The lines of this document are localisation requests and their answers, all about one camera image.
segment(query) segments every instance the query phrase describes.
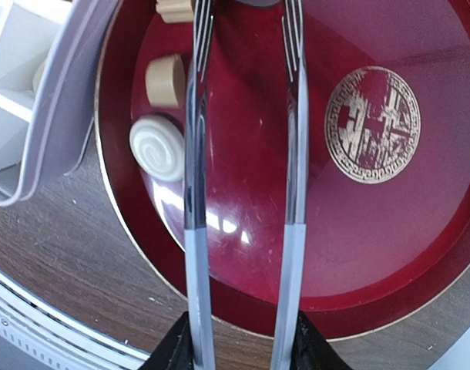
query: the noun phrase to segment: circular emblem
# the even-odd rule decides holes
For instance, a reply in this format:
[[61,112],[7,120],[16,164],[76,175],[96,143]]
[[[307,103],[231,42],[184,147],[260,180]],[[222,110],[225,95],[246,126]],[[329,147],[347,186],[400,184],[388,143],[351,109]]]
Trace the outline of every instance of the circular emblem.
[[346,176],[383,183],[415,154],[421,117],[415,94],[398,74],[369,66],[336,87],[324,125],[331,158]]

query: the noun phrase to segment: white container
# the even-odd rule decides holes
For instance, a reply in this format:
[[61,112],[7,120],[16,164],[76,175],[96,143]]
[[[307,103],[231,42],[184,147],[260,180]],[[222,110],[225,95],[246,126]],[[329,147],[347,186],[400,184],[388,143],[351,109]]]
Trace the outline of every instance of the white container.
[[79,165],[99,50],[118,1],[0,0],[0,206]]

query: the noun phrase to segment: silver fork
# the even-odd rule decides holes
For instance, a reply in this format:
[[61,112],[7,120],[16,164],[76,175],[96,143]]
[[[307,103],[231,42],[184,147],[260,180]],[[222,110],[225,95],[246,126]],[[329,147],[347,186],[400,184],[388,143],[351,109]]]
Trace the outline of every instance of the silver fork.
[[193,57],[186,98],[184,245],[190,333],[196,370],[216,368],[206,232],[206,75],[213,38],[213,1],[196,0]]
[[271,370],[290,368],[300,306],[307,227],[309,96],[301,0],[284,1],[281,22],[288,80],[287,206]]

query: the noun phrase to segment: red tray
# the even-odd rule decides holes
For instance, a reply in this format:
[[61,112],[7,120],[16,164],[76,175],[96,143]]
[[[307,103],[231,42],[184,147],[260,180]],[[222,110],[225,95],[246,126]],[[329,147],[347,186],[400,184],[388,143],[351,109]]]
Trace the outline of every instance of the red tray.
[[[213,313],[272,335],[287,166],[282,8],[215,3],[207,223]],[[470,1],[304,1],[311,99],[307,252],[300,306],[328,337],[409,315],[470,265]],[[123,2],[103,49],[97,133],[124,227],[185,293],[183,191],[137,166],[129,130],[154,109],[148,63],[192,25]]]

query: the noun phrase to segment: wooden surface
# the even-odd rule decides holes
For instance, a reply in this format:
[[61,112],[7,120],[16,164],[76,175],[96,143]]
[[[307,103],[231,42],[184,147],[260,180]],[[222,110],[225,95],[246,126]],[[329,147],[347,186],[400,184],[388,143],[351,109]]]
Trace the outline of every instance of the wooden surface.
[[[146,351],[186,309],[121,228],[94,141],[73,175],[0,209],[0,269],[66,314]],[[357,370],[424,370],[469,325],[470,269],[410,318],[334,347]],[[270,340],[226,324],[216,329],[220,369],[268,368]]]

